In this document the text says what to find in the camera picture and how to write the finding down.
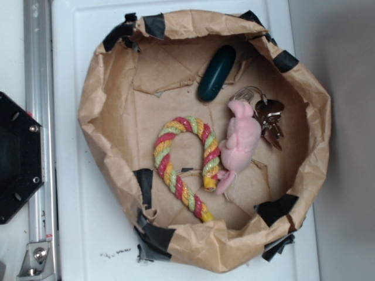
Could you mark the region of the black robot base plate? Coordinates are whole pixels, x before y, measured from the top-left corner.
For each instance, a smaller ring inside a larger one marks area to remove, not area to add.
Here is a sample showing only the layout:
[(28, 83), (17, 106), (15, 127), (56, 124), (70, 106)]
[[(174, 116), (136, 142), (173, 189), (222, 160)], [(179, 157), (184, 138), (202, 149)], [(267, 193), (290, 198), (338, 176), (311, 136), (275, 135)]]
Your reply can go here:
[(1, 92), (1, 224), (42, 184), (41, 125)]

